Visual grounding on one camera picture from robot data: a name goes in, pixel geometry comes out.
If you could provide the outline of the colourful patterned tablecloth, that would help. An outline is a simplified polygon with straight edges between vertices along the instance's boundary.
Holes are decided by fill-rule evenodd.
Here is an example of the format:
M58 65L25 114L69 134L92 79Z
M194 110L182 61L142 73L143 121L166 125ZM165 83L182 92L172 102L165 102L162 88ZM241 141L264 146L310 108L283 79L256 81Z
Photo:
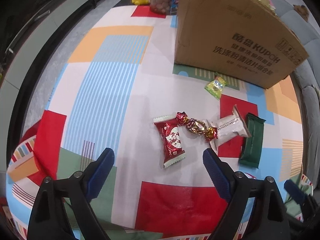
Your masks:
M154 118L185 112L214 122L232 113L265 120L258 168L239 163L243 139L219 157L250 177L284 183L302 174L303 133L290 78L264 90L231 79L220 100L206 84L214 73L174 64L176 17L133 5L109 10L62 69L38 128L27 131L10 161L7 201L18 235L26 239L32 205L47 175L67 178L107 147L114 165L91 206L112 239L207 239L226 202L202 162L203 137L180 127L185 158L163 167Z

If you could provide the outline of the red gold twisted candy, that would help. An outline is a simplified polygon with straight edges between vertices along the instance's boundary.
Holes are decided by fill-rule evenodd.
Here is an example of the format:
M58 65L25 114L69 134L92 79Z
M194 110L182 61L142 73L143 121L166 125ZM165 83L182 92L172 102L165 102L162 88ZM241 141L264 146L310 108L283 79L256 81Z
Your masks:
M203 135L206 142L217 139L217 128L207 125L204 121L189 118L185 112L177 112L176 120L180 126L196 135Z

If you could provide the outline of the green yellow candy packet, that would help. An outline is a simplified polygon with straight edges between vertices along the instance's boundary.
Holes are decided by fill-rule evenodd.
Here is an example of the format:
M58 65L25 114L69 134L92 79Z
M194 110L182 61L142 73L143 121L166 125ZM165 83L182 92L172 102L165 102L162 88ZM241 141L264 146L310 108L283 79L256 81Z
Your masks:
M213 81L211 81L205 86L205 90L208 93L210 93L214 98L220 100L225 85L226 81L222 77L216 76Z

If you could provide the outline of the dark green snack bar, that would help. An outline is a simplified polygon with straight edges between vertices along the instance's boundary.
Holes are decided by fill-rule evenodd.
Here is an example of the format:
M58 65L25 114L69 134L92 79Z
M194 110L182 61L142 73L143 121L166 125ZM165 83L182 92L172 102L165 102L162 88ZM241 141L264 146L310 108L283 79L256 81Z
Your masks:
M244 140L239 163L252 168L258 168L263 146L265 120L248 113L246 115L246 125L250 137Z

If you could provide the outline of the red white snack packet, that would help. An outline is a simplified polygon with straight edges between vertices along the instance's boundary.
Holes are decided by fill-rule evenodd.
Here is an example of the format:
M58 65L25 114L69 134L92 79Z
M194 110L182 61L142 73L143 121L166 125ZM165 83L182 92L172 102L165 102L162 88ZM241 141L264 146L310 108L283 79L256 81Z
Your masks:
M164 168L168 168L184 159L186 155L181 145L176 116L160 116L154 118L153 123L157 127L163 140Z

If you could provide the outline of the brown teddy bear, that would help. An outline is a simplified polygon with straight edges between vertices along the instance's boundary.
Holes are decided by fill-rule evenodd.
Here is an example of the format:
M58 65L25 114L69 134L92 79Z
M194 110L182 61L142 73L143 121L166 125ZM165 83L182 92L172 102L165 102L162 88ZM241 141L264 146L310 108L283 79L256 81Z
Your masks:
M305 5L294 5L293 8L302 17L303 20L308 22L309 11Z

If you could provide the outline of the brown cardboard box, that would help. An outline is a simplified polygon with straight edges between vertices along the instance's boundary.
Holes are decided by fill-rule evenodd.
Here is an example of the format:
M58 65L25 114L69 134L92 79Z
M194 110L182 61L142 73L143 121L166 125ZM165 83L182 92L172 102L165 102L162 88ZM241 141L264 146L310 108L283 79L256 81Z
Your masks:
M179 0L175 62L268 89L308 58L297 36L258 0Z

